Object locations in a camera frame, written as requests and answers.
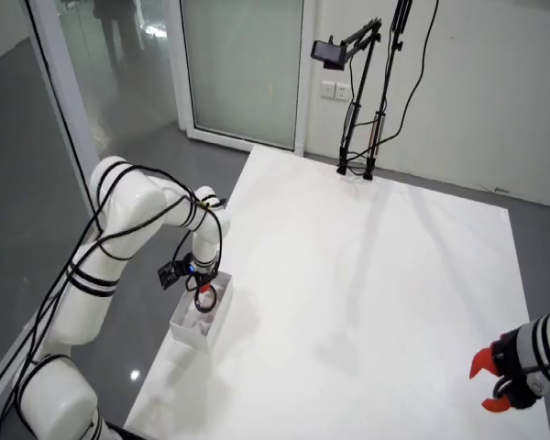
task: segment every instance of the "wall outlet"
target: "wall outlet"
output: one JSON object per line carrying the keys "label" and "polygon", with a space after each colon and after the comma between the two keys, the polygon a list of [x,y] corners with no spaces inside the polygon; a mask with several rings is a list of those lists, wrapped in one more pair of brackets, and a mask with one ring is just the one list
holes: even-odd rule
{"label": "wall outlet", "polygon": [[334,97],[336,99],[342,99],[344,101],[348,101],[350,99],[350,84],[346,84],[344,82],[337,82],[336,83],[336,91]]}
{"label": "wall outlet", "polygon": [[320,96],[334,99],[334,93],[336,92],[336,83],[334,81],[322,81],[320,85]]}

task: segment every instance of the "small box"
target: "small box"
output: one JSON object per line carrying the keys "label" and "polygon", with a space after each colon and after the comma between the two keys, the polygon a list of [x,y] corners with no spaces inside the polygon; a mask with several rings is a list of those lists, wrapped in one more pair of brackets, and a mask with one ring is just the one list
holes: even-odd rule
{"label": "small box", "polygon": [[210,354],[232,302],[232,277],[224,272],[212,280],[216,304],[209,313],[201,313],[193,303],[193,291],[185,291],[170,321],[173,339]]}

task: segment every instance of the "white tabletop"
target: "white tabletop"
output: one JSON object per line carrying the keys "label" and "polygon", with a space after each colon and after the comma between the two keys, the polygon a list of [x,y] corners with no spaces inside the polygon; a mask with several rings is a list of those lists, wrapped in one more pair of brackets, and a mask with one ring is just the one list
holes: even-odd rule
{"label": "white tabletop", "polygon": [[210,357],[168,334],[128,416],[170,439],[549,439],[473,355],[528,321],[506,210],[255,147]]}

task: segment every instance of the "white robotic arm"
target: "white robotic arm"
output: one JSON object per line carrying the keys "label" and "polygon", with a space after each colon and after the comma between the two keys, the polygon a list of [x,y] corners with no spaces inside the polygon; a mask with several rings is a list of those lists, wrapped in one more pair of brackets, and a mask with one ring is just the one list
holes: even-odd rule
{"label": "white robotic arm", "polygon": [[98,164],[90,190],[95,204],[104,203],[105,226],[100,237],[73,256],[69,283],[16,396],[24,422],[39,440],[123,438],[100,416],[94,390],[71,361],[72,346],[98,335],[123,269],[163,224],[193,232],[186,271],[204,283],[216,274],[221,241],[230,228],[228,213],[211,188],[202,187],[193,196],[189,188],[149,177],[119,157]]}
{"label": "white robotic arm", "polygon": [[492,413],[526,409],[550,391],[550,314],[501,335],[473,358],[470,378],[482,369],[501,379],[483,402]]}

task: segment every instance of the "light switch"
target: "light switch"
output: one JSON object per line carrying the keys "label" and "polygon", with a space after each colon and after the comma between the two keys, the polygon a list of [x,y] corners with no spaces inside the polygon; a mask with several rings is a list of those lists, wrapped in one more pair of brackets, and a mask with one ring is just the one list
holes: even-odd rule
{"label": "light switch", "polygon": [[334,81],[322,81],[320,85],[320,96],[334,99],[336,83]]}

